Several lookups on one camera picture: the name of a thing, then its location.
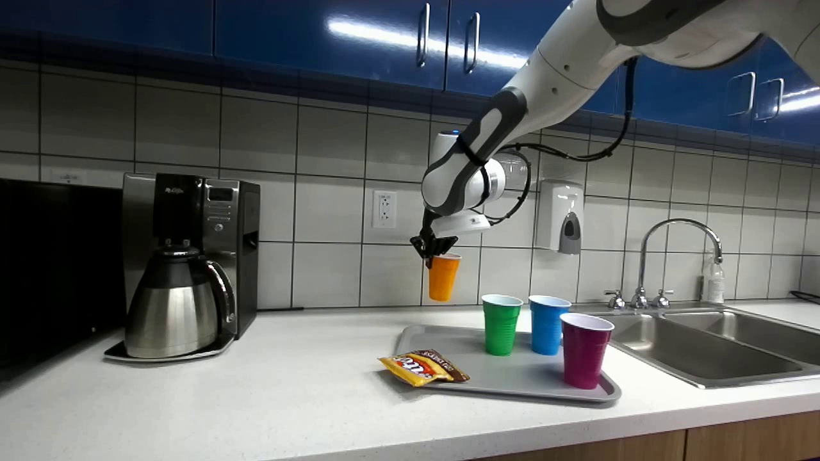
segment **green cup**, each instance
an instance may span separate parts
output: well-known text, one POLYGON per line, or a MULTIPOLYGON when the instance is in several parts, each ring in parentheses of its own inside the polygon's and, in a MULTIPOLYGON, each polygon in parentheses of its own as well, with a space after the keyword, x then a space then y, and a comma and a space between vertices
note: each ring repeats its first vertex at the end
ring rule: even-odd
POLYGON ((509 355, 516 346, 521 297, 485 295, 485 351, 489 355, 509 355))

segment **white countertop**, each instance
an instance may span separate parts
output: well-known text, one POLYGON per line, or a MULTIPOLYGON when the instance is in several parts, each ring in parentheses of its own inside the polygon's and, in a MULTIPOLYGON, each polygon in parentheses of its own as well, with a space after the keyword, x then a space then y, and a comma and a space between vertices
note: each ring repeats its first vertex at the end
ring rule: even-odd
MULTIPOLYGON (((820 305, 736 306, 820 328, 820 305)), ((2 458, 475 458, 820 409, 820 377, 697 389, 615 348, 605 409, 410 389, 378 362, 408 324, 481 311, 266 311, 222 355, 171 365, 103 361, 111 336, 0 394, 2 458)))

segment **wall socket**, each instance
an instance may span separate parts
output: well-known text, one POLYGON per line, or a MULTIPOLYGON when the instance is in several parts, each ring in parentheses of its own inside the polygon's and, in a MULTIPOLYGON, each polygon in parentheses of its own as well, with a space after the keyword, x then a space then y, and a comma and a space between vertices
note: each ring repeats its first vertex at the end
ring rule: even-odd
POLYGON ((375 228, 386 231, 399 225, 399 195, 395 188, 375 188, 375 228))

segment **sink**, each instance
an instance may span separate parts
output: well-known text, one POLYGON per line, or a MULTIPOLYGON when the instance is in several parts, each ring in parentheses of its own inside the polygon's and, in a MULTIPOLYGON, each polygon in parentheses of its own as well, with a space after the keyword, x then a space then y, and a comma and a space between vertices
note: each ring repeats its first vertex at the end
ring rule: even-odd
POLYGON ((613 311, 605 318, 615 323, 615 348, 694 387, 737 387, 817 370, 805 361, 723 336, 744 329, 745 323, 744 328, 733 328, 740 323, 719 320, 718 309, 687 309, 674 314, 613 311))
POLYGON ((765 320, 758 314, 715 306, 715 309, 665 309, 665 320, 704 329, 736 342, 764 348, 791 361, 820 365, 820 333, 786 324, 778 320, 765 320))

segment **blue cup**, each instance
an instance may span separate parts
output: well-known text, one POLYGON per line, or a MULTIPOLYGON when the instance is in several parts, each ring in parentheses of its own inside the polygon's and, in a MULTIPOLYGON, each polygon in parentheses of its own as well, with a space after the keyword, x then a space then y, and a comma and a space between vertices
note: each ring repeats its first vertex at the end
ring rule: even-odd
POLYGON ((562 297, 548 295, 533 295, 531 309, 533 309, 533 339, 531 348, 536 353, 554 355, 562 348, 562 311, 569 311, 572 302, 562 297))

